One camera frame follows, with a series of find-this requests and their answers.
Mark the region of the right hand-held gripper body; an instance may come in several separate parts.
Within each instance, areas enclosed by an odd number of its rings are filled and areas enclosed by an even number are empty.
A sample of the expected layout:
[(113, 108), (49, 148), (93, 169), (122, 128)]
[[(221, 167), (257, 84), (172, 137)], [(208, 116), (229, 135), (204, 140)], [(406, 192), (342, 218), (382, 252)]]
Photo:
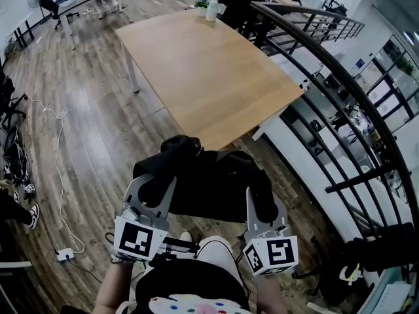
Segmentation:
[(254, 276), (282, 273), (299, 263), (297, 236), (287, 224), (248, 223), (243, 254)]

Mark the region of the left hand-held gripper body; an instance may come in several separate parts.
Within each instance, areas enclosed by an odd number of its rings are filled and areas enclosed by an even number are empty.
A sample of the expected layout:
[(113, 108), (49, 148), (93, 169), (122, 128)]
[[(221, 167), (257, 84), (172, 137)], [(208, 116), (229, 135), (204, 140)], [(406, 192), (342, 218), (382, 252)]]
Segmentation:
[(115, 218), (114, 253), (133, 260), (151, 261), (167, 244), (169, 224), (166, 221), (169, 203), (158, 207), (133, 207), (122, 204), (122, 213)]

